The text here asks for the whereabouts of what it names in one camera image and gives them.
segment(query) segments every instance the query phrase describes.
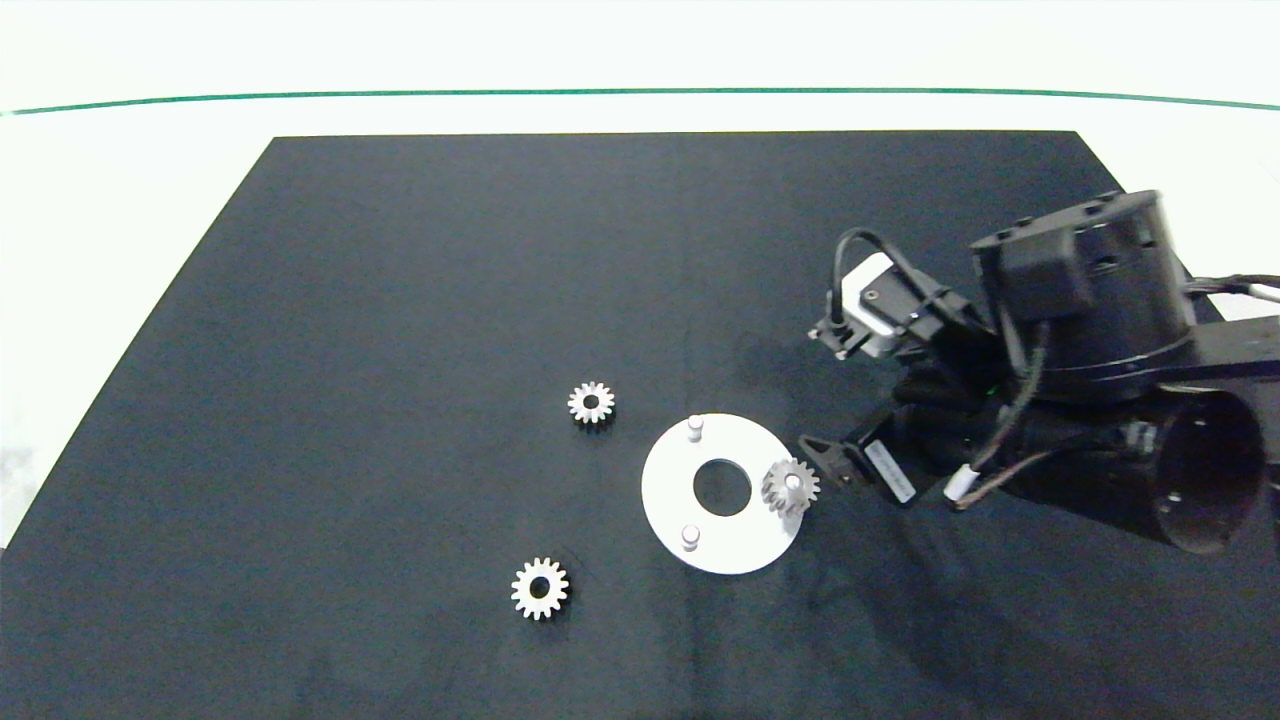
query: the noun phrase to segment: label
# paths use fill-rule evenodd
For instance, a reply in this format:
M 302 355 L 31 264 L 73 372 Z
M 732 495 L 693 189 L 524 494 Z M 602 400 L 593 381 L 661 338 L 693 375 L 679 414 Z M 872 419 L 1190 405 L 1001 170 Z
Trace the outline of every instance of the label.
M 883 442 L 878 439 L 870 442 L 863 448 L 863 452 L 867 454 L 867 459 L 872 461 L 872 465 L 876 465 L 876 469 L 879 470 L 881 477 L 884 478 L 884 484 L 888 486 L 888 489 L 893 491 L 899 502 L 906 502 L 915 497 L 915 486 L 911 484 L 911 480 L 906 479 L 906 473 L 897 466 L 897 460 L 893 460 L 893 456 L 890 455 Z

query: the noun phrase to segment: spur gear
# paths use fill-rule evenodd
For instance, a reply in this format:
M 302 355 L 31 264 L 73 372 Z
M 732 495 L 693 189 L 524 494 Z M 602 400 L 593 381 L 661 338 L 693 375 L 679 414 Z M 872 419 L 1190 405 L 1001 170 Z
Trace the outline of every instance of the spur gear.
M 559 562 L 552 562 L 550 557 L 535 557 L 532 562 L 525 562 L 524 570 L 516 570 L 516 582 L 511 583 L 511 600 L 516 601 L 516 611 L 524 612 L 525 618 L 541 620 L 550 618 L 552 612 L 561 609 L 561 601 L 568 598 L 568 580 L 564 579 L 564 570 Z M 534 596 L 534 580 L 547 582 L 547 592 L 539 597 Z
M 581 425 L 602 425 L 613 415 L 613 391 L 604 383 L 582 383 L 568 396 L 568 411 Z
M 819 492 L 818 475 L 795 457 L 774 462 L 760 487 L 764 502 L 782 515 L 804 512 Z

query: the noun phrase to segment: white background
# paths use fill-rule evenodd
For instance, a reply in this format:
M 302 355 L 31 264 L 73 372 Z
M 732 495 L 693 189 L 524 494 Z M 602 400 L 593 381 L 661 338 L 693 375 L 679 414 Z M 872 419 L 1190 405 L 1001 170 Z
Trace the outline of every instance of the white background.
M 205 94 L 988 87 L 1280 105 L 1271 3 L 4 3 L 0 110 Z M 938 95 L 287 99 L 0 117 L 0 547 L 274 136 L 1074 129 L 1196 274 L 1280 273 L 1280 111 Z M 1272 314 L 1249 299 L 1229 316 Z

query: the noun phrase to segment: white circular plate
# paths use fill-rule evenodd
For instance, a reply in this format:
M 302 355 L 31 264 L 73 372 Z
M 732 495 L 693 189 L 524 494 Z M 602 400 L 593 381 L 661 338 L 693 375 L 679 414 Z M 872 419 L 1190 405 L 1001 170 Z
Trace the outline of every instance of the white circular plate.
M 737 415 L 701 415 L 701 439 L 690 439 L 686 419 L 658 438 L 644 464 L 640 496 L 654 534 L 672 555 L 722 575 L 740 575 L 773 562 L 791 547 L 804 514 L 781 516 L 760 497 L 760 483 L 778 460 L 791 457 L 773 433 Z M 694 474 L 713 460 L 736 465 L 751 480 L 751 497 L 736 515 L 708 511 L 694 496 Z M 686 550 L 682 532 L 698 528 Z

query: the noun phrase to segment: green line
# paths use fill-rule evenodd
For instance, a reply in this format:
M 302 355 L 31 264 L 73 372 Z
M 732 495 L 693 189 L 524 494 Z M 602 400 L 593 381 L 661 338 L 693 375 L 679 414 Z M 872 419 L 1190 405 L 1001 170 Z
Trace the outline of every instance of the green line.
M 474 97 L 529 95 L 1015 95 L 1038 97 L 1087 97 L 1091 100 L 1137 100 L 1139 102 L 1172 102 L 1208 105 L 1245 110 L 1280 110 L 1267 102 L 1208 100 L 1202 97 L 1170 97 L 1165 95 L 1132 95 L 1128 92 L 1083 92 L 1076 90 L 1018 90 L 997 87 L 571 87 L 571 88 L 508 88 L 508 90 L 320 90 L 301 92 L 230 92 L 224 95 L 175 95 L 173 97 L 137 97 L 76 105 L 50 105 L 0 111 L 0 115 L 37 115 L 69 110 L 96 110 L 129 105 L 164 105 L 170 102 L 210 102 L 215 100 L 279 100 L 298 97 Z

